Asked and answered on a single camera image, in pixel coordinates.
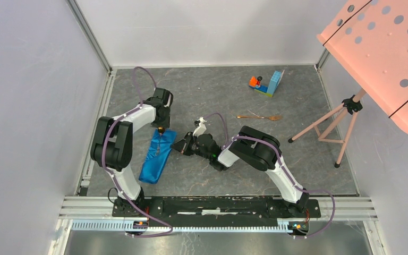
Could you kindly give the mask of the blue cloth napkin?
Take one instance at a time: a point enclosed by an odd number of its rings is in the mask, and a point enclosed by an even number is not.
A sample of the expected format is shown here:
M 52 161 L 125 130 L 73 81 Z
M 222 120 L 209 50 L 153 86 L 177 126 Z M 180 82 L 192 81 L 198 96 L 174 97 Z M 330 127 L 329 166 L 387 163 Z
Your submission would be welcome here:
M 149 184 L 157 184 L 163 169 L 167 163 L 168 157 L 172 151 L 171 145 L 174 143 L 177 132 L 166 130 L 161 139 L 161 151 L 156 156 L 158 143 L 158 132 L 154 131 L 145 161 L 139 175 L 139 181 Z

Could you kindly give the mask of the iridescent spoon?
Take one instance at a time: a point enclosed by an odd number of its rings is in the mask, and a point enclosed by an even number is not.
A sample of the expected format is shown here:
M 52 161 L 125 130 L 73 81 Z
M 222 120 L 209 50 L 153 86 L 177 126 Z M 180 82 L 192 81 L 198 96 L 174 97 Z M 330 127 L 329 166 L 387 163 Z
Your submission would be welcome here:
M 163 127 L 158 127 L 157 132 L 158 132 L 158 143 L 157 143 L 157 149 L 156 149 L 156 156 L 159 156 L 160 151 L 161 151 L 162 136 L 165 132 L 165 129 Z

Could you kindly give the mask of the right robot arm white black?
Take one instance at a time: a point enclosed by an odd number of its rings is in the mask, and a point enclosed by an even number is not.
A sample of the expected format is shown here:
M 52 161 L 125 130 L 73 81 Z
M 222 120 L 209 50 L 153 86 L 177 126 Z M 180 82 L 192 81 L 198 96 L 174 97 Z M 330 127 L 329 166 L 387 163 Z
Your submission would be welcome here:
M 225 148 L 220 147 L 209 133 L 194 135 L 192 132 L 172 144 L 171 148 L 185 156 L 197 155 L 207 159 L 217 171 L 225 171 L 242 160 L 265 172 L 285 200 L 287 213 L 299 217 L 307 210 L 309 194 L 286 166 L 279 146 L 279 141 L 273 136 L 243 126 Z

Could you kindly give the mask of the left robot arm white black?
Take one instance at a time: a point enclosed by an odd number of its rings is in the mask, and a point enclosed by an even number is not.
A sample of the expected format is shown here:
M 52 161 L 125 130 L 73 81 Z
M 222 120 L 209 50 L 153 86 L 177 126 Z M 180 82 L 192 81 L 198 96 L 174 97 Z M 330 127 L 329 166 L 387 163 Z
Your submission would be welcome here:
M 133 155 L 133 136 L 140 128 L 156 128 L 139 179 L 155 184 L 171 153 L 176 132 L 169 129 L 173 94 L 156 88 L 153 96 L 134 109 L 114 117 L 101 117 L 96 126 L 90 157 L 110 176 L 118 198 L 113 201 L 119 210 L 140 216 L 147 210 L 142 187 L 135 179 L 130 162 Z

